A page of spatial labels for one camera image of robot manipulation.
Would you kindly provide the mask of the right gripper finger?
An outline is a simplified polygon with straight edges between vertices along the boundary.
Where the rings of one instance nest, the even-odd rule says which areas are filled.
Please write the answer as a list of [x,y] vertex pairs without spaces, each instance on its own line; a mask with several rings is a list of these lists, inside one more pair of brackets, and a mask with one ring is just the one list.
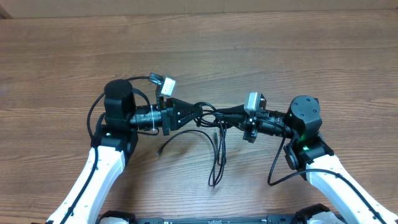
[[217,109],[218,113],[223,114],[245,114],[244,105],[234,106],[230,108]]
[[248,117],[244,114],[216,113],[215,118],[224,123],[227,128],[235,127],[241,131],[246,129]]

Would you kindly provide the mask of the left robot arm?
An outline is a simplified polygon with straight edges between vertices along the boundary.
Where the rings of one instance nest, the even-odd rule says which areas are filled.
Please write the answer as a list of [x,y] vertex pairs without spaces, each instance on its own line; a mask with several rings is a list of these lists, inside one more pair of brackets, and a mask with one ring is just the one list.
[[99,96],[105,112],[96,129],[89,130],[91,149],[86,164],[63,203],[47,223],[135,223],[132,213],[100,210],[116,179],[127,166],[139,134],[164,135],[180,129],[202,115],[200,106],[171,97],[175,80],[156,74],[147,78],[157,86],[157,103],[137,106],[135,96],[145,98],[132,86],[132,80],[110,81]]

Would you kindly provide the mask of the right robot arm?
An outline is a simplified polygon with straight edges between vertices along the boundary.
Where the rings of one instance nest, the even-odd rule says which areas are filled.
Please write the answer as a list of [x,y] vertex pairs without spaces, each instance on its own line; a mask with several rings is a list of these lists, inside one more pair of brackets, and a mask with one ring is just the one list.
[[250,93],[245,104],[216,112],[219,120],[243,131],[254,142],[258,134],[289,139],[281,145],[293,170],[316,187],[337,209],[346,223],[397,223],[397,215],[374,200],[346,171],[320,134],[322,118],[318,99],[295,97],[283,113],[266,109],[265,97]]

